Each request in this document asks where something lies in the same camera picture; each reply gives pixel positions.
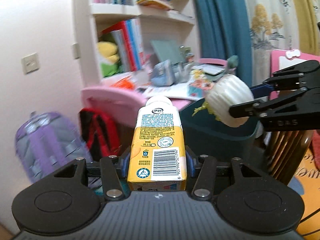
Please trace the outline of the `white foam fruit net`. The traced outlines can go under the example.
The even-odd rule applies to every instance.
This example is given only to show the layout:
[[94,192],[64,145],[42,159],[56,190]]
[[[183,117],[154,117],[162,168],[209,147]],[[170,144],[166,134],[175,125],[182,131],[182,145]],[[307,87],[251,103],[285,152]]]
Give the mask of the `white foam fruit net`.
[[230,115],[229,108],[253,100],[254,96],[248,85],[237,76],[227,74],[213,85],[206,94],[204,103],[201,107],[194,109],[193,114],[207,110],[209,114],[215,115],[216,120],[229,127],[237,128],[242,126],[248,117],[234,118]]

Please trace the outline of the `yellow milk carton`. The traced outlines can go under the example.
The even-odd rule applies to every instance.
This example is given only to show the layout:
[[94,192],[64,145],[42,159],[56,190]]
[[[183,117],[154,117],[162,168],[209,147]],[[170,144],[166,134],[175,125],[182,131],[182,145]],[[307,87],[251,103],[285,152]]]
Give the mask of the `yellow milk carton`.
[[187,160],[178,109],[153,96],[138,111],[127,182],[132,191],[183,191]]

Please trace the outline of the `dark teal trash bin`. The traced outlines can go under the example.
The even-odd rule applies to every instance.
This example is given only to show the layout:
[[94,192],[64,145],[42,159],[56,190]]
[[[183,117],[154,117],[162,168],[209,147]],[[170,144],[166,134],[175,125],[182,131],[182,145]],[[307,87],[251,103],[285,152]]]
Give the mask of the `dark teal trash bin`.
[[229,127],[207,110],[194,114],[194,109],[203,103],[201,99],[180,111],[185,144],[196,155],[211,155],[218,161],[230,161],[233,157],[248,161],[253,152],[258,119],[250,117],[240,127]]

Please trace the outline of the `pink white board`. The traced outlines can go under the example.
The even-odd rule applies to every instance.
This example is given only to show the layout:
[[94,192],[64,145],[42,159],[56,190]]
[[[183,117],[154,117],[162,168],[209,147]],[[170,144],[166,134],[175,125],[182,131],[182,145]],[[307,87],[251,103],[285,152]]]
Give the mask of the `pink white board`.
[[308,60],[319,61],[319,56],[302,53],[298,49],[294,49],[294,50],[275,49],[271,52],[271,59],[270,59],[271,76],[273,76],[273,73],[278,70],[291,67],[295,64],[302,63]]

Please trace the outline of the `red black backpack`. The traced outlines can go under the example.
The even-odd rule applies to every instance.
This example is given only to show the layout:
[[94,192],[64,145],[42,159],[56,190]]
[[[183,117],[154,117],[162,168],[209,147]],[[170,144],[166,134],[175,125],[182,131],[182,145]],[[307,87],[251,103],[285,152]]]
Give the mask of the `red black backpack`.
[[83,108],[79,118],[81,136],[94,161],[119,155],[120,137],[115,121],[108,114],[95,108]]

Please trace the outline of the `colourful picture book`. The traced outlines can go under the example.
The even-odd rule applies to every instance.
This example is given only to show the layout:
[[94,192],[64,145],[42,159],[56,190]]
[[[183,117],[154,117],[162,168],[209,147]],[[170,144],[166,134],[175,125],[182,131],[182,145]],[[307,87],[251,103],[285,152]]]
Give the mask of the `colourful picture book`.
[[142,95],[145,98],[161,95],[170,99],[197,101],[204,98],[213,85],[202,69],[193,69],[187,82],[167,87],[149,86]]

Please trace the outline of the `blue curtain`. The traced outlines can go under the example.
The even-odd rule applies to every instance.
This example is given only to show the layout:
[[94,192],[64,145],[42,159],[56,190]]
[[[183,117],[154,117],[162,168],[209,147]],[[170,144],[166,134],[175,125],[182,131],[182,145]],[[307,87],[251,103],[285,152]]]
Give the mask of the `blue curtain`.
[[252,48],[245,0],[194,0],[201,57],[239,58],[237,76],[252,85]]

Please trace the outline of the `grey pencil case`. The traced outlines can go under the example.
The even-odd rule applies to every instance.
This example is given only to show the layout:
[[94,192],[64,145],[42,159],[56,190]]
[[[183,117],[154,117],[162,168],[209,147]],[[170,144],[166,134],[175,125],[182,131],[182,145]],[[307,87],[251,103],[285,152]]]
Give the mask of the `grey pencil case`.
[[190,79],[190,72],[193,63],[176,63],[173,65],[172,70],[174,72],[175,84],[187,83]]

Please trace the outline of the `green tablet case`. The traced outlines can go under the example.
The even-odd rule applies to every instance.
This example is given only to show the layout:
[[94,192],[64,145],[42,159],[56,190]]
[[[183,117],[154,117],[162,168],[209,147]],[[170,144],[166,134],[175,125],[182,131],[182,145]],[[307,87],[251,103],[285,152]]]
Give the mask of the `green tablet case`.
[[184,63],[185,58],[175,40],[151,40],[152,48],[160,62],[170,60],[172,64]]

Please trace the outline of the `blue pencil case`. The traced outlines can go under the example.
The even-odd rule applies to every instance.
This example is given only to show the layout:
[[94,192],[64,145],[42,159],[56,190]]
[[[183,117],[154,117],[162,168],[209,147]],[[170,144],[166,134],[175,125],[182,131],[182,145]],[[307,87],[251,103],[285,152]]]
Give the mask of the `blue pencil case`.
[[156,64],[150,76],[151,84],[155,87],[171,86],[175,83],[175,75],[171,61],[166,60]]

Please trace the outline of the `orange tissue pack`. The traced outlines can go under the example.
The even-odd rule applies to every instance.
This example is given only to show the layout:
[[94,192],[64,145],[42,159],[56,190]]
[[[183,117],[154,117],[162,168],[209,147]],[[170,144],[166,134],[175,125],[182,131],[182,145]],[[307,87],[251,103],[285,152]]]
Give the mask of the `orange tissue pack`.
[[113,83],[112,85],[110,85],[110,87],[135,90],[136,85],[135,82],[132,81],[132,78],[130,76],[127,76]]

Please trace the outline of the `yellow green plush toy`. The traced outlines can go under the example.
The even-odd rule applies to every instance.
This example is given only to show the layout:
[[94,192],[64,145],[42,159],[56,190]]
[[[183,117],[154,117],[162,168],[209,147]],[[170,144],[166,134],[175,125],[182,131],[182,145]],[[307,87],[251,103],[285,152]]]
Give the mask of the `yellow green plush toy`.
[[110,77],[119,73],[120,57],[115,43],[100,41],[97,43],[99,66],[103,77]]

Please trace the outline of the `row of books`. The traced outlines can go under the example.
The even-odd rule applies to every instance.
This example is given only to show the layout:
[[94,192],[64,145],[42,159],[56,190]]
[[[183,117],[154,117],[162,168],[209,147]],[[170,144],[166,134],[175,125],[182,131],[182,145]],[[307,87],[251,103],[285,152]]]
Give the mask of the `row of books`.
[[120,31],[124,39],[124,51],[129,56],[131,71],[141,70],[144,66],[144,51],[140,21],[137,18],[123,20],[101,31],[103,35]]

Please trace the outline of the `white bookshelf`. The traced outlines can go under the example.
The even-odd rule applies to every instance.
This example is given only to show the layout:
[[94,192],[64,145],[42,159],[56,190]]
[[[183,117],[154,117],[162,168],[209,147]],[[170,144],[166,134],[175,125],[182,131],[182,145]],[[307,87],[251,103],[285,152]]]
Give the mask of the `white bookshelf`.
[[137,5],[95,3],[94,0],[73,0],[75,42],[80,57],[81,77],[85,87],[111,85],[127,77],[120,73],[104,77],[97,49],[101,32],[117,22],[138,18],[143,51],[152,54],[153,40],[174,40],[178,46],[191,48],[194,59],[200,55],[200,38],[194,0],[173,0],[171,11]]

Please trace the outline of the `white wall socket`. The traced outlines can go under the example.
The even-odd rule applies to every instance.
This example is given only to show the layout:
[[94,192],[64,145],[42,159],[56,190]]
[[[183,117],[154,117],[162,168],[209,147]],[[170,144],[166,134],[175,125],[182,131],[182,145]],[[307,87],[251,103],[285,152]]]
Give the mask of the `white wall socket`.
[[23,74],[27,75],[39,70],[40,63],[37,53],[30,54],[21,59]]

